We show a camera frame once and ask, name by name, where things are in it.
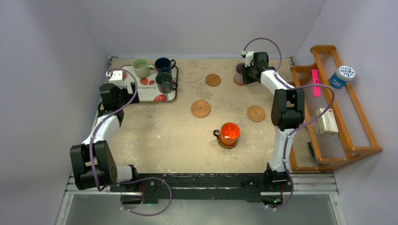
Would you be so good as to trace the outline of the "orange mug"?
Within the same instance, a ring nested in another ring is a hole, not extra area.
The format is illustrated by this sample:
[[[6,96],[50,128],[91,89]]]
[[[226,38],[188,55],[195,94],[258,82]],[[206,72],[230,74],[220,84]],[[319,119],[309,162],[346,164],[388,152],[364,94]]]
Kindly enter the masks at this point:
[[[213,135],[225,145],[233,145],[241,134],[240,127],[232,122],[222,125],[221,129],[214,130]]]

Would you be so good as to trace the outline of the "light wooden coaster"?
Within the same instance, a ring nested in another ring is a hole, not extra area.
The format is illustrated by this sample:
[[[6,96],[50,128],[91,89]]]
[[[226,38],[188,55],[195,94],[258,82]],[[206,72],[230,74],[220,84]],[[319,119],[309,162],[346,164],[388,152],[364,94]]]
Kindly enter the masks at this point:
[[[233,82],[234,82],[236,85],[238,85],[238,86],[245,86],[244,83],[237,82],[236,79],[235,79],[235,77],[233,77]]]
[[[205,77],[205,83],[211,87],[216,87],[216,86],[220,85],[221,81],[222,81],[221,77],[217,74],[208,74]]]

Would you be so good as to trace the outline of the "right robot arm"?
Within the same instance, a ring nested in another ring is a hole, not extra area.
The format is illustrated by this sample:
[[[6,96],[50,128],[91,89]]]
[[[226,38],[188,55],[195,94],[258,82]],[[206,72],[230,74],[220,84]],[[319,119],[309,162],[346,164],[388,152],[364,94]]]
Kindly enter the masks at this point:
[[[273,152],[264,172],[263,184],[270,191],[288,185],[289,158],[295,129],[305,119],[304,92],[288,84],[274,67],[269,66],[266,52],[242,51],[245,84],[259,82],[273,94],[271,122],[276,134]]]

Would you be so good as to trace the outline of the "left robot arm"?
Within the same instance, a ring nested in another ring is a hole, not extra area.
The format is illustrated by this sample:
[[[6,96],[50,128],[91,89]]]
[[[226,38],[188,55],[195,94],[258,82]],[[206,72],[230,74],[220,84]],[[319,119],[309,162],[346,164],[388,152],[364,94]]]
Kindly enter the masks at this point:
[[[136,191],[140,185],[136,168],[117,166],[108,145],[122,124],[124,112],[121,108],[131,96],[113,83],[101,85],[99,91],[101,103],[94,130],[81,144],[70,148],[76,187],[101,190],[121,182],[127,191]]]

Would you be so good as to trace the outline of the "dark green mug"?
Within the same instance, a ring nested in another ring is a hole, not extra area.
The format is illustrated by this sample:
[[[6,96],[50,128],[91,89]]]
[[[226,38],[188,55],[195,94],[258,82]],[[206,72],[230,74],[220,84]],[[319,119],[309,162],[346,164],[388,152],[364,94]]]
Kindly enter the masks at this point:
[[[172,75],[168,72],[158,73],[155,82],[159,92],[163,94],[168,94],[178,88],[177,82],[173,81]]]

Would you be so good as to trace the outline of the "dark brown wooden coaster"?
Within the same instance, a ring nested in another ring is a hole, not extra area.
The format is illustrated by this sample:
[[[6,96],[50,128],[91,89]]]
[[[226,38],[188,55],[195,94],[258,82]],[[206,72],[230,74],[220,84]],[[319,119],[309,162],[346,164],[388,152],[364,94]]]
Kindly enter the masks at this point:
[[[221,142],[220,139],[217,139],[217,142],[218,142],[218,144],[219,144],[221,147],[223,147],[223,148],[225,148],[225,149],[232,149],[232,148],[235,148],[235,147],[239,144],[239,140],[240,140],[240,139],[237,139],[237,141],[236,141],[233,145],[225,145],[225,144],[223,144],[223,143]]]

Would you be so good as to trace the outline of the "purple mug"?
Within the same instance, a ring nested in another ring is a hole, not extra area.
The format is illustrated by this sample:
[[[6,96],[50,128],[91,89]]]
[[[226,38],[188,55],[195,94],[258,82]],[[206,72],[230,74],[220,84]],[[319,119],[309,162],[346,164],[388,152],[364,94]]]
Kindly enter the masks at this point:
[[[244,62],[238,63],[235,67],[235,75],[234,75],[234,80],[239,83],[239,84],[245,84],[243,80],[243,72],[242,72],[242,67],[245,66]]]

